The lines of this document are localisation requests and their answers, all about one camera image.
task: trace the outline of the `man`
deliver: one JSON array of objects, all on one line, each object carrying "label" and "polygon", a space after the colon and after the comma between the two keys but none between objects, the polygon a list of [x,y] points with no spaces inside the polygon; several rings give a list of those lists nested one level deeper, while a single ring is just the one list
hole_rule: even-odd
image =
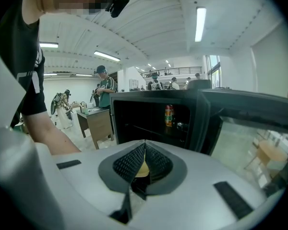
[{"label": "man", "polygon": [[176,82],[177,82],[177,78],[173,77],[172,82],[168,86],[168,89],[169,90],[179,90],[180,89],[179,85]]},{"label": "man", "polygon": [[57,103],[58,117],[59,117],[60,123],[62,125],[62,128],[64,128],[64,129],[70,128],[72,126],[67,119],[66,111],[65,111],[66,110],[65,107],[68,107],[69,110],[72,109],[72,107],[68,103],[70,95],[71,95],[70,91],[66,90],[63,94],[61,94],[60,100]]},{"label": "man", "polygon": [[195,77],[196,77],[197,80],[201,79],[201,75],[199,73],[196,73]]},{"label": "man", "polygon": [[158,74],[156,72],[152,73],[152,79],[153,81],[150,81],[148,83],[147,89],[148,90],[162,90],[163,89],[163,84],[162,82],[159,82],[158,79]]},{"label": "man", "polygon": [[95,90],[93,90],[93,98],[95,100],[96,107],[99,107],[99,95],[97,94],[97,90],[99,89],[99,87],[100,87],[100,84],[98,84]]},{"label": "man", "polygon": [[[106,70],[105,66],[97,67],[96,73],[102,79],[102,81],[100,82],[100,88],[97,89],[97,94],[100,96],[99,107],[102,107],[103,109],[108,109],[111,115],[110,93],[115,93],[117,91],[116,82],[112,77],[108,76],[108,71]],[[110,121],[112,126],[112,132],[114,133],[111,116]]]},{"label": "man", "polygon": [[11,126],[19,122],[22,113],[33,141],[46,144],[53,155],[80,151],[53,125],[46,111],[45,58],[39,47],[39,18],[46,12],[94,10],[104,1],[108,0],[16,0],[0,22],[0,71],[15,79],[12,84],[17,88],[13,89],[19,93],[13,96],[23,98]]},{"label": "man", "polygon": [[184,87],[183,87],[184,90],[186,90],[186,89],[188,88],[188,83],[189,83],[190,81],[191,81],[191,78],[188,77],[188,78],[187,78],[187,82],[186,82],[186,84],[185,84]]}]

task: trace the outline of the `railing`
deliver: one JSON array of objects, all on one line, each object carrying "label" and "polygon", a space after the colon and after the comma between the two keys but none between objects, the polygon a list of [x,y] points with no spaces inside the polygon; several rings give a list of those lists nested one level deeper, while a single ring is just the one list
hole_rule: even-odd
[{"label": "railing", "polygon": [[166,68],[161,70],[147,71],[140,73],[143,78],[151,78],[153,72],[156,72],[158,76],[177,75],[177,74],[190,74],[202,73],[201,67],[182,67],[182,68]]}]

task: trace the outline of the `hand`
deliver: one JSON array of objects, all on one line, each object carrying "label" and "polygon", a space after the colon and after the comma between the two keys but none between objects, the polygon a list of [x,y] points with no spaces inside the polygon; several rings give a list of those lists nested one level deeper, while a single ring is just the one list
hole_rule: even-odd
[{"label": "hand", "polygon": [[97,94],[100,95],[103,92],[104,89],[98,89]]}]

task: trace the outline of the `black camera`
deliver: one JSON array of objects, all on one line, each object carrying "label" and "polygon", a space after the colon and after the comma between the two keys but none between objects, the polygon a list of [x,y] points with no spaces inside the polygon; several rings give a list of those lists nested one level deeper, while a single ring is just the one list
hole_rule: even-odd
[{"label": "black camera", "polygon": [[120,15],[129,1],[130,0],[112,0],[112,3],[106,8],[106,11],[110,12],[112,18],[116,18]]}]

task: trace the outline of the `cap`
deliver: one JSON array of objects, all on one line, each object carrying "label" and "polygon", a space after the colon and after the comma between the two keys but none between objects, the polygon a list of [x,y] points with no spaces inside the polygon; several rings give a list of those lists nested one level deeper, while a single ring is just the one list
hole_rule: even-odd
[{"label": "cap", "polygon": [[106,71],[106,67],[102,66],[102,65],[97,67],[97,69],[96,69],[96,73],[103,73],[105,71]]}]

